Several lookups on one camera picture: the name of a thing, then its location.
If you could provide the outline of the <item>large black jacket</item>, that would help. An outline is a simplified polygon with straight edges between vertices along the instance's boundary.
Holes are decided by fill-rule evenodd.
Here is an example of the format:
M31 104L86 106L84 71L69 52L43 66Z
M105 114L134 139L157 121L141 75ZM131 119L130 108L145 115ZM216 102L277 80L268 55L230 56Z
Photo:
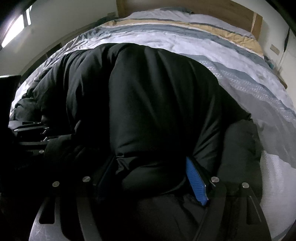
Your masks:
M1 240L29 240L56 181L89 176L102 240L193 240L204 207L189 158L232 199L243 182L262 195L260 145L251 115L199 62L164 49L103 44L63 56L16 103L14 121L50 128L43 154L5 129Z

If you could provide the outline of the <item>window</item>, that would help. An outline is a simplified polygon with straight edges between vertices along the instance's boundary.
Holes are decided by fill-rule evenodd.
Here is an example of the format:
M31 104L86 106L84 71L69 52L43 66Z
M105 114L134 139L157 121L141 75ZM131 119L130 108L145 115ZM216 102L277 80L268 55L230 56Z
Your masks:
M31 11L35 1L23 1L1 20L1 49L14 39L25 27L32 24Z

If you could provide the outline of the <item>striped grey beige duvet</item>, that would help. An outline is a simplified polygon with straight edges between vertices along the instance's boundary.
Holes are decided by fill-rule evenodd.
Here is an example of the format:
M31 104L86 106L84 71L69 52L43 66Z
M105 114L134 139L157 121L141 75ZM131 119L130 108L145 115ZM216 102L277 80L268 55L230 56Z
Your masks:
M254 119L263 145L261 207L271 238L283 240L295 221L295 108L265 62L260 44L242 28L175 9L137 11L80 34L20 86L18 102L61 57L105 43L135 43L190 57L205 65Z

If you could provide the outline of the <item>wooden nightstand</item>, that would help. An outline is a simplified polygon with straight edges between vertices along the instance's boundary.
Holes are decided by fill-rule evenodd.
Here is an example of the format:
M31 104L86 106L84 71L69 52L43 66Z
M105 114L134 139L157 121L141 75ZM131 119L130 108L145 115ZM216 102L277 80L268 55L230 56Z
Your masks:
M276 74L276 76L277 76L278 80L280 81L280 83L283 85L283 87L285 89L287 89L287 83L283 80L283 78L281 77L279 72Z

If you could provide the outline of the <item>wooden headboard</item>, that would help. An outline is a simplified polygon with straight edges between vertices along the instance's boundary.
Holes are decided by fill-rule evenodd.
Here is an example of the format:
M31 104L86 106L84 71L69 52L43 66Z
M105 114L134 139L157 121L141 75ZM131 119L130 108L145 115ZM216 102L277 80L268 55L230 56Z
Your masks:
M234 2L223 0L117 0L120 18L136 11L146 11L162 7L184 7L195 14L210 15L235 27L252 33L259 39L263 17L258 13Z

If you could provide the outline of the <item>wall socket plate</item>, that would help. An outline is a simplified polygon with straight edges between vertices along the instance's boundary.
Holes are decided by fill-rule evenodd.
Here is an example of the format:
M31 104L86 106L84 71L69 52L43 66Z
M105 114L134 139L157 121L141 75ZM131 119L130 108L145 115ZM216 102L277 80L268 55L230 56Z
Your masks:
M279 50L276 46L274 46L273 44L271 44L270 49L271 49L271 51L273 51L276 55L279 55L279 54L280 54L280 50Z

